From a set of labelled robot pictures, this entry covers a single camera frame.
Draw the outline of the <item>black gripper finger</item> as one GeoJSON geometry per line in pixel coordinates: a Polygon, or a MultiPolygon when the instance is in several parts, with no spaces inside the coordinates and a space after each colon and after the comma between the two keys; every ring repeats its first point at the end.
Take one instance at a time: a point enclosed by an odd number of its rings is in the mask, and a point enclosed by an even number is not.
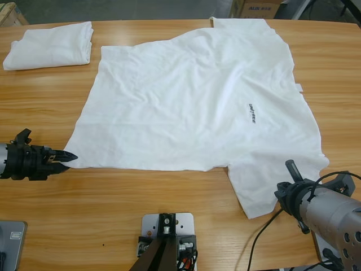
{"type": "Polygon", "coordinates": [[[63,165],[62,163],[50,163],[48,165],[48,172],[49,173],[63,173],[67,171],[69,167],[63,165]]]}
{"type": "Polygon", "coordinates": [[[63,150],[47,150],[46,161],[48,163],[67,163],[78,159],[78,156],[63,150]]]}
{"type": "Polygon", "coordinates": [[[303,181],[303,178],[302,178],[298,168],[296,167],[294,160],[292,160],[292,159],[287,160],[285,162],[285,166],[286,166],[291,178],[293,179],[293,181],[295,183],[303,181]]]}

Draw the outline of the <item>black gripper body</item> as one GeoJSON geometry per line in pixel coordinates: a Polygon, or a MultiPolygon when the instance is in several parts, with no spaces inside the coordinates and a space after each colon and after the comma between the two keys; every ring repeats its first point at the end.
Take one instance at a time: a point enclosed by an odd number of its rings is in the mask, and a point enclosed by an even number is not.
{"type": "Polygon", "coordinates": [[[43,181],[58,173],[48,172],[45,146],[1,144],[1,179],[43,181]]]}
{"type": "Polygon", "coordinates": [[[310,193],[314,183],[309,179],[295,183],[280,182],[274,194],[286,213],[298,221],[305,222],[306,207],[310,203],[310,193]]]}

